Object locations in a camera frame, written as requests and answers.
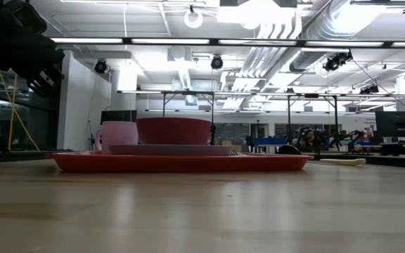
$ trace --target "pink mug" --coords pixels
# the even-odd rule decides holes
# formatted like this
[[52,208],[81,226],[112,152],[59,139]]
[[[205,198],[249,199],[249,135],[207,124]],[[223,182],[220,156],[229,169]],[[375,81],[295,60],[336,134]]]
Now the pink mug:
[[137,145],[139,134],[136,122],[103,122],[103,128],[96,132],[96,149],[109,155],[110,145]]

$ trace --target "red bowl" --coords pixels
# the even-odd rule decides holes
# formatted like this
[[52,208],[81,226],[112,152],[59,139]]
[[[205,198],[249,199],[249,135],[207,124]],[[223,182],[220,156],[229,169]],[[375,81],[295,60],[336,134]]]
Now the red bowl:
[[137,120],[142,144],[207,145],[211,122],[202,119],[152,117]]

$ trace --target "yellow cable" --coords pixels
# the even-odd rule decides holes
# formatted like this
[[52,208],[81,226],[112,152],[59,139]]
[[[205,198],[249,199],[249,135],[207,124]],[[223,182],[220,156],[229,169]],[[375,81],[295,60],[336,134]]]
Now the yellow cable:
[[[13,83],[13,95],[12,95],[12,101],[15,101],[15,92],[17,91],[17,78],[18,75],[15,74],[15,81]],[[8,150],[11,150],[11,146],[12,146],[12,130],[13,130],[13,115],[15,112],[15,103],[12,103],[12,115],[11,115],[11,127],[9,129],[9,133],[8,133]]]
[[[7,86],[6,83],[4,81],[4,77],[1,74],[1,70],[0,70],[0,78],[1,78],[1,82],[4,85],[4,91],[6,91],[6,95],[7,95],[7,99],[9,103],[15,104],[15,101],[12,102],[11,100],[11,96],[9,95],[8,91],[7,91]],[[21,126],[23,127],[23,129],[25,130],[27,137],[31,140],[32,144],[34,144],[35,148],[37,149],[37,151],[40,151],[39,147],[37,146],[37,144],[35,143],[35,141],[32,139],[31,135],[29,134],[29,131],[26,129],[26,126],[23,124],[23,121],[21,120],[20,115],[18,114],[18,112],[16,110],[14,110],[14,113],[17,115],[18,120],[20,121]]]

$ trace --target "pink plate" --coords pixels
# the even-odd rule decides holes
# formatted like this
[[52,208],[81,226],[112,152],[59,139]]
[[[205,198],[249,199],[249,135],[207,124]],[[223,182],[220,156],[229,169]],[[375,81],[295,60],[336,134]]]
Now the pink plate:
[[231,146],[220,145],[110,145],[111,155],[229,156]]

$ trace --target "table surface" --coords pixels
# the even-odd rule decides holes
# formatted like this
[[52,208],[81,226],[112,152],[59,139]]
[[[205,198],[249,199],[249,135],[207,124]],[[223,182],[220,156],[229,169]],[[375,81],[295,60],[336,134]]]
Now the table surface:
[[0,252],[405,252],[405,169],[65,174],[51,160],[0,164]]

